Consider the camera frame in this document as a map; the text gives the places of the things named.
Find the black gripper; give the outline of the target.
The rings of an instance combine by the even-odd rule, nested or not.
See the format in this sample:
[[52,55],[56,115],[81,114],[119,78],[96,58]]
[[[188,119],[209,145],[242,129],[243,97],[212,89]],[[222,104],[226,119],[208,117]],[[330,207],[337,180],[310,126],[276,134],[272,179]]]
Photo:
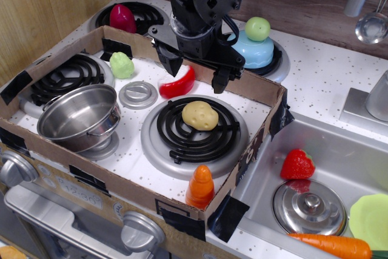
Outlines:
[[230,80],[241,77],[244,58],[232,46],[220,44],[214,32],[210,29],[191,37],[177,35],[170,25],[149,28],[159,60],[170,75],[176,76],[188,59],[214,70],[211,85],[215,94],[221,94]]

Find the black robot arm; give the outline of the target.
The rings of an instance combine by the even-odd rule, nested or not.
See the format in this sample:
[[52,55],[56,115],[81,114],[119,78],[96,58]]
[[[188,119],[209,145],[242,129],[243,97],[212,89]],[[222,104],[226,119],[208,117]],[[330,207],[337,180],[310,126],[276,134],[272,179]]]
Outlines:
[[212,87],[222,93],[239,79],[245,59],[232,46],[239,30],[229,16],[241,0],[170,0],[169,24],[153,25],[149,34],[166,71],[176,76],[184,59],[214,71]]

